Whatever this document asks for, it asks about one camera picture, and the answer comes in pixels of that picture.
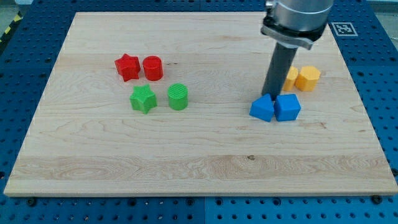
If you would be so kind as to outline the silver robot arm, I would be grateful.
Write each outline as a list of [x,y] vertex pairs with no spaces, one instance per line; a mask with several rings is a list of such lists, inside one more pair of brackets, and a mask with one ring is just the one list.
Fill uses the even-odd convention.
[[261,34],[276,40],[262,87],[274,101],[281,93],[297,49],[310,50],[323,34],[333,0],[268,0]]

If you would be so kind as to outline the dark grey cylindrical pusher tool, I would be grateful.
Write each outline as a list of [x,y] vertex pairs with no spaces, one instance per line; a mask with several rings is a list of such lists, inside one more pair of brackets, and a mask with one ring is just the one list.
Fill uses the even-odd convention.
[[276,97],[280,95],[296,52],[296,47],[288,48],[276,43],[262,87],[262,95],[269,94],[272,101],[275,101]]

